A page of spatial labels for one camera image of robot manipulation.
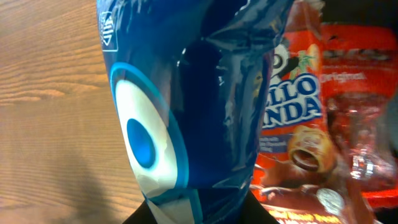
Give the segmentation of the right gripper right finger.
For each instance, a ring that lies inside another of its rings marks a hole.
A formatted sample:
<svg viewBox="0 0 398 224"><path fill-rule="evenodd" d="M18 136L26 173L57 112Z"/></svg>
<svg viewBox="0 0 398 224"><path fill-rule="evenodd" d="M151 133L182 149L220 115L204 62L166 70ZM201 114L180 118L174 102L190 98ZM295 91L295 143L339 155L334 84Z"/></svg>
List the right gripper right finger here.
<svg viewBox="0 0 398 224"><path fill-rule="evenodd" d="M279 224L279 222L268 213L253 193L249 191L244 199L238 224Z"/></svg>

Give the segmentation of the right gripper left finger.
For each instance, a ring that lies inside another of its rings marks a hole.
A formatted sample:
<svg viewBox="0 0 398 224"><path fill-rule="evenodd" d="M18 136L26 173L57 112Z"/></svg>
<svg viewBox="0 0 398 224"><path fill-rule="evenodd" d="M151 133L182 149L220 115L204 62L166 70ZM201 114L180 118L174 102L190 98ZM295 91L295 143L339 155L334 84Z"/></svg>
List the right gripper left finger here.
<svg viewBox="0 0 398 224"><path fill-rule="evenodd" d="M142 202L141 205L133 212L123 224L157 224L148 204Z"/></svg>

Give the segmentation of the red Hello Panda packet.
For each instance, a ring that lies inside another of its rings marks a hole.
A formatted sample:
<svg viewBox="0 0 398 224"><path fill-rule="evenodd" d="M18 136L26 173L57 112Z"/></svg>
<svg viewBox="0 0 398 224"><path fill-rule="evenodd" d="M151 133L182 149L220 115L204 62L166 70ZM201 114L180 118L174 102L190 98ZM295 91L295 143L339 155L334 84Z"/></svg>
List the red Hello Panda packet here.
<svg viewBox="0 0 398 224"><path fill-rule="evenodd" d="M375 223L328 133L321 1L295 1L274 50L251 191L276 223Z"/></svg>

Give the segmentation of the blue Oreo cookie pack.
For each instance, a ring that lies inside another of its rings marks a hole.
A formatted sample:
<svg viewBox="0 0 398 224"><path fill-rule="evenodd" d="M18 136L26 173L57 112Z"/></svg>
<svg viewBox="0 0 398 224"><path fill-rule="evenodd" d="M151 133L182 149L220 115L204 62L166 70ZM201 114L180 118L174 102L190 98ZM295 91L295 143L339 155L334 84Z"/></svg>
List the blue Oreo cookie pack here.
<svg viewBox="0 0 398 224"><path fill-rule="evenodd" d="M157 223L236 223L292 1L101 0L131 169Z"/></svg>

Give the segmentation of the red Hacks candy bag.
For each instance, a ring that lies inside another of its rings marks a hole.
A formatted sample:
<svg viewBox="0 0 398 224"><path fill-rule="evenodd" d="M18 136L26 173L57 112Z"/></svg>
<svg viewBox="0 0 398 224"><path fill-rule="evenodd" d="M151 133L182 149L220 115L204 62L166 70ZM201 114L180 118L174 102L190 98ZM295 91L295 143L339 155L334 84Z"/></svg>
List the red Hacks candy bag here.
<svg viewBox="0 0 398 224"><path fill-rule="evenodd" d="M397 206L387 105L397 91L397 38L386 27L322 25L329 133L373 208Z"/></svg>

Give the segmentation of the dark green box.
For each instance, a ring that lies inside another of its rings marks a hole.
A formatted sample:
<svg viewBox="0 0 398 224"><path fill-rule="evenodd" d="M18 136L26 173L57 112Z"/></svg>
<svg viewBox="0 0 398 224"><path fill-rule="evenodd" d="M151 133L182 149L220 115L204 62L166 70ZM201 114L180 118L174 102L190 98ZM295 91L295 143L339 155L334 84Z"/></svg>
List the dark green box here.
<svg viewBox="0 0 398 224"><path fill-rule="evenodd" d="M326 0L323 22L397 27L397 0Z"/></svg>

